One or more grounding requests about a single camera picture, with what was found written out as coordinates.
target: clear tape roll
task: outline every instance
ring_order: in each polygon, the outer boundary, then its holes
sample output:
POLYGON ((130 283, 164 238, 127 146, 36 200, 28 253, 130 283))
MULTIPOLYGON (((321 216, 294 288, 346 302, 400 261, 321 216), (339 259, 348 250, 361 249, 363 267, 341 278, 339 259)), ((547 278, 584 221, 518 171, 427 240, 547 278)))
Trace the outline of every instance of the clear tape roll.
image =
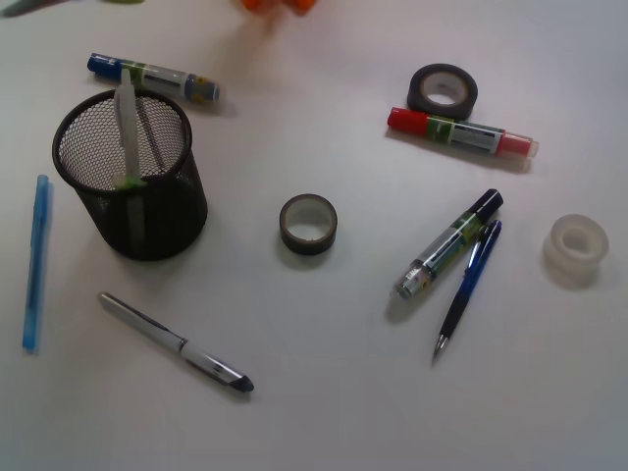
POLYGON ((593 274, 608 252, 608 237, 593 219, 569 214, 558 219, 544 243, 546 259, 574 276, 593 274))

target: red marker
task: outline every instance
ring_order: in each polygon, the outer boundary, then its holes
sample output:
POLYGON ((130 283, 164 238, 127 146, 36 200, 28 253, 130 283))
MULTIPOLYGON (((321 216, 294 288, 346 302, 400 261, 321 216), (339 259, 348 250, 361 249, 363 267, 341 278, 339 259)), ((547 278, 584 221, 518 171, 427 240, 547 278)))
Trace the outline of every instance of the red marker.
POLYGON ((389 126, 394 130, 422 135, 434 142, 466 147, 497 157, 532 158, 539 150, 539 142, 525 135, 401 108, 392 108, 389 126))

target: white pen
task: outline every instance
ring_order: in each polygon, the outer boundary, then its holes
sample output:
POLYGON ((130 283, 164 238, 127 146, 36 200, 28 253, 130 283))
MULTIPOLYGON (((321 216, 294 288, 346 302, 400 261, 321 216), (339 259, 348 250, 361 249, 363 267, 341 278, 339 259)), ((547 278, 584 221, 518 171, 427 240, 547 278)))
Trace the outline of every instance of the white pen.
POLYGON ((143 334, 160 342, 169 350, 177 353, 194 368, 202 371, 220 384, 229 386, 241 393, 253 391, 253 383, 246 375, 242 375, 225 362, 198 348, 189 340, 169 331, 147 315, 124 304, 120 299, 108 292, 98 294, 98 299, 105 309, 116 314, 118 318, 135 327, 143 334))

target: black mesh pen holder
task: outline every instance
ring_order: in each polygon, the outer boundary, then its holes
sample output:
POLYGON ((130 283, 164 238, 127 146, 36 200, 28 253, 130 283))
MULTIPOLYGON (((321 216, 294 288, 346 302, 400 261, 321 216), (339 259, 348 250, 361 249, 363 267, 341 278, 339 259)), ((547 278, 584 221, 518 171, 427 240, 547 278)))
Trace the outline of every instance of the black mesh pen holder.
POLYGON ((173 256, 198 237, 207 219, 189 121, 169 98, 136 90, 144 185, 116 189, 126 165, 113 98, 114 90, 92 96, 66 117, 52 145, 55 167, 112 248, 137 260, 173 256))

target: black tape roll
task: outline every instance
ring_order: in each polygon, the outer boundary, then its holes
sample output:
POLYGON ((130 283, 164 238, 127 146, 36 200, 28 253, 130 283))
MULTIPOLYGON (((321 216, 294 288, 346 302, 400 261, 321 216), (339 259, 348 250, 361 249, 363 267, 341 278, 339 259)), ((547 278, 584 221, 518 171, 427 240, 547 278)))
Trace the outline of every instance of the black tape roll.
POLYGON ((408 108, 444 118, 466 120, 477 99, 478 85, 469 74, 449 64, 432 64, 412 77, 408 108), (454 102, 443 105, 432 101, 428 95, 434 93, 447 95, 454 102))
POLYGON ((284 205, 279 216, 282 241, 287 248, 299 255, 318 255, 330 248, 336 240, 337 227, 336 209, 332 203, 318 194, 295 196, 284 205), (323 228, 325 231, 317 238, 309 238, 311 234, 295 229, 299 226, 316 228, 319 232, 323 228))

